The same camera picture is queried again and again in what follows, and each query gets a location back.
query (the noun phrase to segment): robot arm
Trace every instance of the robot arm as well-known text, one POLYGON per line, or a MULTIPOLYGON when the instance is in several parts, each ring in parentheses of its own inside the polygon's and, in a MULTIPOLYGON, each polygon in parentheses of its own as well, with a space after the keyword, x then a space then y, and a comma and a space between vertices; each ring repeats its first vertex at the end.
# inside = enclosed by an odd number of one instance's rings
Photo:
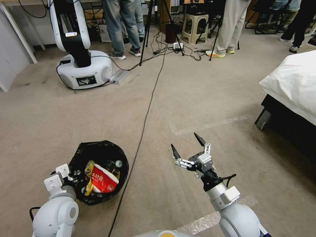
POLYGON ((70 237, 79 214, 75 192, 64 185, 64 179, 72 180, 68 164, 56 168, 56 173, 44 180, 49 201, 37 212, 33 220, 32 237, 70 237))
POLYGON ((58 48, 71 54, 78 67, 91 65, 90 39, 79 0, 48 0, 50 19, 58 48))
POLYGON ((175 147, 171 144, 175 164, 189 171, 195 171, 196 177, 204 183, 204 191, 209 195, 212 206, 221 215, 220 227, 226 237, 268 237, 270 236, 256 214, 246 205, 236 203, 240 192, 235 186, 228 188, 229 180, 236 175, 219 177, 215 173, 211 144, 194 133, 198 142, 204 147, 200 152, 188 160, 181 159, 175 147))

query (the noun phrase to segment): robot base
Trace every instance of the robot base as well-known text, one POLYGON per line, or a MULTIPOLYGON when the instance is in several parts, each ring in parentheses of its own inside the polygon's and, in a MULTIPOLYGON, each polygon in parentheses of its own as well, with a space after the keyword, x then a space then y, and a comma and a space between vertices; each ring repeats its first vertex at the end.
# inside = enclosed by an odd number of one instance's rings
POLYGON ((109 56, 101 51, 89 52, 91 65, 88 67, 78 67, 70 54, 59 61, 57 73, 68 88, 78 90, 101 86, 113 76, 114 70, 109 56))

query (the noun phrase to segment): floor tape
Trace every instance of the floor tape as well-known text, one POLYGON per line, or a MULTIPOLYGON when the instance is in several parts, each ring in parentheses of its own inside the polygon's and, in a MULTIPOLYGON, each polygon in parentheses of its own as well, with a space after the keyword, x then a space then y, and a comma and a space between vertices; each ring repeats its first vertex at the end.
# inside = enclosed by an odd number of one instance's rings
POLYGON ((242 116, 238 116, 238 117, 233 117, 233 118, 228 118, 222 121, 218 121, 218 122, 213 122, 213 123, 207 123, 204 124, 201 127, 192 127, 192 128, 185 128, 185 129, 181 129, 181 130, 177 130, 176 126, 169 123, 169 126, 172 130, 172 132, 174 133, 174 135, 182 135, 182 134, 187 134, 187 133, 193 133, 199 130, 203 130, 203 129, 208 129, 208 128, 212 128, 212 127, 217 127, 220 125, 224 125, 224 124, 228 124, 228 123, 233 123, 233 122, 238 122, 238 121, 242 121, 242 120, 246 120, 248 119, 248 116, 246 115, 242 115, 242 116))
MULTIPOLYGON (((247 196, 240 201, 237 201, 239 204, 247 205, 248 207, 252 207, 258 204, 258 200, 255 199, 252 195, 247 196)), ((189 224, 181 226, 177 228, 178 231, 196 235, 204 230, 207 230, 220 222, 221 216, 219 212, 213 212, 204 217, 201 217, 189 224)))

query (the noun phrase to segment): white bedsheet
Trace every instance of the white bedsheet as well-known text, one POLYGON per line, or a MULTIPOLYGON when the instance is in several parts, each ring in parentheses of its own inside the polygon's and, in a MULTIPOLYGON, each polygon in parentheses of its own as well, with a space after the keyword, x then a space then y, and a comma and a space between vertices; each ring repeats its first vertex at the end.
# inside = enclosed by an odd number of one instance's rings
POLYGON ((316 50, 286 57, 259 84, 274 99, 316 125, 316 50))

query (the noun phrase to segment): bed frame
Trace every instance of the bed frame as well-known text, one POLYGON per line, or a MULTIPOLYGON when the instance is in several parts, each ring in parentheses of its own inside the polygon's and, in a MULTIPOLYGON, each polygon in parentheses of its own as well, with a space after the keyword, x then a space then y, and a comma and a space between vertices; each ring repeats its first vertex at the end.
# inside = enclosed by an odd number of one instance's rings
POLYGON ((257 127, 272 128, 316 161, 316 126, 268 94, 261 105, 264 109, 255 122, 257 127))

